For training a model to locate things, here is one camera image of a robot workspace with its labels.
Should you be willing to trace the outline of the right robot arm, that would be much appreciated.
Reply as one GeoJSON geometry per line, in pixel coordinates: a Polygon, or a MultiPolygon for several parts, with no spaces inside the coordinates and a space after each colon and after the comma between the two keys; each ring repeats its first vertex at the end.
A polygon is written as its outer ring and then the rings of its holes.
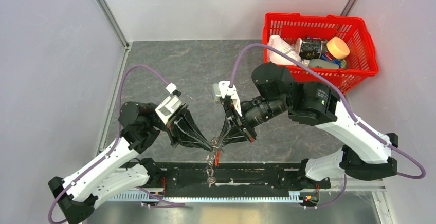
{"type": "Polygon", "coordinates": [[[331,176],[348,175],[372,181],[398,174],[397,161],[391,157],[398,146],[394,133],[382,134],[364,122],[355,122],[339,95],[320,82],[297,82],[284,66],[268,62],[258,66],[251,79],[259,92],[249,101],[240,101],[229,81],[213,85],[213,96],[222,104],[225,121],[217,138],[219,147],[232,143],[254,142],[255,128],[287,113],[299,124],[309,125],[333,135],[343,143],[338,151],[301,161],[298,183],[309,188],[331,176]]]}

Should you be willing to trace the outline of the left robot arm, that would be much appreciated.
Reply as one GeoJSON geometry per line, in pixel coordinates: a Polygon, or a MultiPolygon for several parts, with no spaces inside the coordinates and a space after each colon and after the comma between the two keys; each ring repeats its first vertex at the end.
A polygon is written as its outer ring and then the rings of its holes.
{"type": "Polygon", "coordinates": [[[110,198],[138,186],[160,184],[162,170],[153,159],[140,160],[132,168],[119,169],[147,150],[161,132],[168,134],[171,145],[202,148],[213,146],[196,126],[187,104],[176,103],[167,109],[154,103],[125,102],[118,118],[122,128],[115,140],[86,166],[68,177],[53,177],[48,186],[55,197],[48,220],[59,206],[66,223],[82,223],[110,198]]]}

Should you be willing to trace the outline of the keyring bunch with tags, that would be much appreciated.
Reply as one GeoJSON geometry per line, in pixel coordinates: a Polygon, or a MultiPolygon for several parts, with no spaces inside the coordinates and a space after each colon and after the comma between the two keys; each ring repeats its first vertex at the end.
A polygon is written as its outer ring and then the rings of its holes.
{"type": "Polygon", "coordinates": [[[214,170],[219,164],[219,158],[221,153],[221,143],[220,137],[214,137],[211,140],[212,144],[212,152],[206,157],[206,175],[207,175],[207,184],[209,187],[216,184],[216,177],[214,176],[214,170]]]}

